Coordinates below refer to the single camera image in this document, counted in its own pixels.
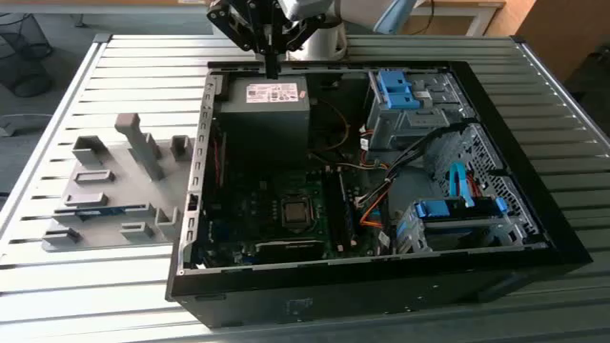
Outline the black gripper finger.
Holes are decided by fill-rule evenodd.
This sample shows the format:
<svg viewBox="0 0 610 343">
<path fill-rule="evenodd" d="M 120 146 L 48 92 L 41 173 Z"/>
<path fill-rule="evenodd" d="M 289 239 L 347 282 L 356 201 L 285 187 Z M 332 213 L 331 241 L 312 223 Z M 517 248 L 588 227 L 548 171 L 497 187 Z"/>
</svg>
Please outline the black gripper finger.
<svg viewBox="0 0 610 343">
<path fill-rule="evenodd" d="M 272 78 L 272 48 L 268 43 L 268 33 L 264 31 L 253 32 L 248 23 L 241 18 L 228 1 L 212 1 L 208 7 L 206 18 L 214 28 L 232 40 L 234 45 L 242 50 L 252 50 L 261 58 L 265 67 L 265 77 Z"/>
<path fill-rule="evenodd" d="M 309 36 L 324 23 L 325 15 L 310 16 L 285 30 L 288 20 L 284 14 L 272 14 L 272 79 L 277 79 L 281 70 L 278 57 L 286 51 L 297 50 Z"/>
</svg>

